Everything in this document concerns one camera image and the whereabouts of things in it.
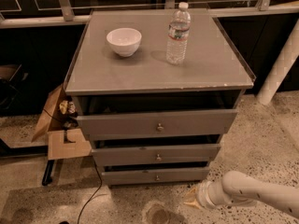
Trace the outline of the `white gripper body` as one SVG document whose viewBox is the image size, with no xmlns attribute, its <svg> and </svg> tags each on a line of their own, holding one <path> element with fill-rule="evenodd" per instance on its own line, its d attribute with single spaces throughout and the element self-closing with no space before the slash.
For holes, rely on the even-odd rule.
<svg viewBox="0 0 299 224">
<path fill-rule="evenodd" d="M 197 186 L 196 201 L 207 209 L 224 204 L 224 192 L 220 181 L 203 181 Z"/>
</svg>

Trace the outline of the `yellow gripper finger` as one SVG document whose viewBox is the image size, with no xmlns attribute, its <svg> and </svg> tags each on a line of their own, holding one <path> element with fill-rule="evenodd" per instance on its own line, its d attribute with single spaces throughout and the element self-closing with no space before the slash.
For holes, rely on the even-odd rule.
<svg viewBox="0 0 299 224">
<path fill-rule="evenodd" d="M 197 201 L 184 202 L 184 204 L 188 205 L 189 207 L 196 208 L 196 209 L 202 209 L 202 206 Z"/>
<path fill-rule="evenodd" d="M 197 188 L 191 188 L 186 194 L 185 198 L 187 200 L 195 200 L 197 195 Z"/>
</svg>

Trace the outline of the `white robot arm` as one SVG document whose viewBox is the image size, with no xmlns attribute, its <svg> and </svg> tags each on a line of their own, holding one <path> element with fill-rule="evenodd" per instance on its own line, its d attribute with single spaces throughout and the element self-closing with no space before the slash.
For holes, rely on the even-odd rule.
<svg viewBox="0 0 299 224">
<path fill-rule="evenodd" d="M 299 218 L 299 188 L 263 182 L 238 171 L 227 172 L 214 182 L 202 181 L 186 194 L 184 201 L 198 209 L 253 206 L 257 202 Z"/>
</svg>

